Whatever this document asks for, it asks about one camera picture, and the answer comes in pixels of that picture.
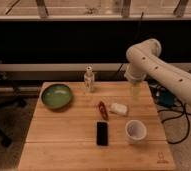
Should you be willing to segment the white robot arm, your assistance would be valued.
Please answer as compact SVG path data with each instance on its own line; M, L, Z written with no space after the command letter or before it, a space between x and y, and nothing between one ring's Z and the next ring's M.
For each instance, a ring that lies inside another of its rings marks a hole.
M162 61L159 58L161 50L157 39L147 39L129 47L125 78L136 84L149 75L191 106L191 74Z

